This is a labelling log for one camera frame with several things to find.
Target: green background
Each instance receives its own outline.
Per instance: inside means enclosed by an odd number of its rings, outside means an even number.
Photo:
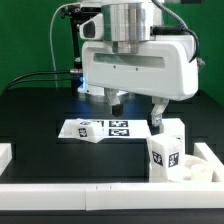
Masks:
[[[52,71],[49,27],[55,10],[69,0],[0,0],[0,92],[14,78],[35,71]],[[168,5],[200,39],[200,89],[224,106],[224,1],[205,0],[199,5]],[[167,16],[166,22],[173,21]],[[69,19],[57,17],[53,43],[58,70],[73,67]]]

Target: white foam block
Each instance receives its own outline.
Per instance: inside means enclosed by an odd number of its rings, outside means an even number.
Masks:
[[[85,210],[85,184],[2,184],[0,210]]]
[[[185,125],[179,118],[162,119],[160,133],[166,133],[181,141],[183,155],[185,154]]]
[[[224,166],[206,143],[195,143],[194,155],[206,160],[212,166],[213,182],[224,182]]]
[[[154,177],[180,179],[184,165],[180,140],[165,133],[147,138]]]
[[[84,119],[66,120],[63,125],[63,135],[93,143],[104,138],[100,123]]]
[[[0,175],[4,172],[12,159],[11,144],[0,144]]]
[[[223,208],[223,184],[122,184],[116,190],[87,190],[86,210]]]

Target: black cable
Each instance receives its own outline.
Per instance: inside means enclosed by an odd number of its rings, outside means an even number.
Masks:
[[[192,30],[186,29],[180,26],[153,26],[152,34],[153,35],[182,35],[182,34],[190,34],[194,38],[195,42],[195,52],[189,62],[192,62],[195,58],[198,57],[199,54],[199,39]]]
[[[187,24],[184,22],[184,20],[180,16],[178,16],[176,13],[174,13],[173,11],[165,7],[162,3],[158,2],[157,0],[152,0],[152,2],[163,12],[167,13],[168,15],[173,17],[175,20],[177,20],[181,24],[182,27],[184,27],[185,29],[188,29]]]
[[[5,93],[8,89],[11,88],[12,84],[13,83],[16,83],[22,79],[25,79],[25,78],[28,78],[28,77],[32,77],[32,76],[39,76],[39,75],[63,75],[63,74],[70,74],[70,71],[42,71],[42,72],[33,72],[33,73],[29,73],[29,74],[26,74],[26,75],[22,75],[22,76],[19,76],[17,77],[16,79],[14,79],[12,82],[10,82],[3,90],[2,93]]]
[[[67,79],[29,79],[29,80],[21,80],[17,82],[13,82],[7,86],[2,92],[4,94],[6,91],[8,91],[11,87],[21,84],[21,83],[27,83],[27,82],[54,82],[54,81],[72,81],[73,79],[67,78]]]
[[[182,28],[182,30],[186,33],[189,33],[190,35],[192,35],[194,37],[194,40],[195,40],[195,52],[193,54],[193,57],[191,58],[190,62],[194,61],[194,59],[196,59],[198,57],[198,54],[199,54],[199,39],[198,39],[198,36],[195,32],[193,32],[192,30],[189,30],[189,29],[185,29],[185,28]]]

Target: cable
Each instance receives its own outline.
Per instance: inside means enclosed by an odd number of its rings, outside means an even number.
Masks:
[[[26,75],[19,76],[18,78],[14,79],[12,82],[10,82],[3,90],[2,93],[5,93],[8,89],[10,89],[14,83],[19,82],[22,79],[32,77],[32,76],[39,76],[39,75],[63,75],[63,74],[70,74],[70,71],[53,71],[53,72],[34,72],[34,73],[29,73]]]
[[[190,63],[195,58],[197,58],[198,54],[199,54],[199,39],[198,39],[196,33],[194,33],[190,29],[182,28],[179,26],[153,26],[152,27],[153,35],[181,35],[183,33],[185,33],[185,34],[188,33],[191,36],[193,36],[194,42],[195,42],[195,52],[194,52],[191,60],[189,61],[189,63]]]
[[[192,62],[192,61],[194,61],[194,59],[196,59],[198,57],[198,54],[199,54],[199,48],[200,48],[199,39],[198,39],[197,34],[195,32],[193,32],[192,30],[185,29],[185,28],[182,28],[182,30],[186,33],[191,34],[194,37],[194,40],[195,40],[195,52],[194,52],[193,57],[190,60],[190,62]]]
[[[10,85],[7,86],[6,89],[2,92],[2,94],[5,94],[6,91],[8,91],[11,87],[21,84],[21,83],[27,83],[27,82],[55,82],[55,81],[72,81],[73,79],[67,78],[67,79],[29,79],[29,80],[21,80],[17,82],[13,82]]]
[[[53,33],[53,27],[54,27],[54,22],[56,19],[56,16],[58,14],[58,12],[62,9],[62,8],[66,8],[68,6],[72,6],[72,5],[78,5],[79,3],[68,3],[65,5],[60,6],[54,13],[52,19],[51,19],[51,25],[50,25],[50,34],[49,34],[49,38],[50,38],[50,48],[51,48],[51,57],[52,57],[52,63],[53,63],[53,69],[54,71],[57,71],[57,66],[56,66],[56,61],[55,61],[55,55],[54,55],[54,47],[53,47],[53,40],[52,40],[52,33]]]
[[[184,22],[184,20],[178,16],[176,13],[165,7],[162,3],[158,2],[157,0],[152,0],[152,2],[163,12],[167,13],[171,17],[173,17],[175,20],[177,20],[185,29],[188,29],[187,24]]]

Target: black table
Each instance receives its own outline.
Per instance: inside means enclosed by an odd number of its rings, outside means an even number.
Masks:
[[[119,119],[148,119],[151,97],[124,100]],[[224,108],[204,92],[169,103],[164,118],[186,126],[186,152],[206,142],[224,161]],[[0,183],[148,182],[145,140],[104,139],[98,144],[58,139],[65,119],[114,119],[106,103],[78,99],[68,88],[19,88],[0,97],[0,142],[13,145],[13,159]],[[158,129],[151,128],[152,134]],[[223,223],[224,210],[2,211],[0,223]]]

